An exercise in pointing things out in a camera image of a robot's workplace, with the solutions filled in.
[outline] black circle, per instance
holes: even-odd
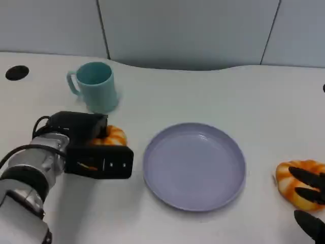
[[[14,66],[6,72],[8,80],[21,80],[29,74],[29,68],[24,65]]]

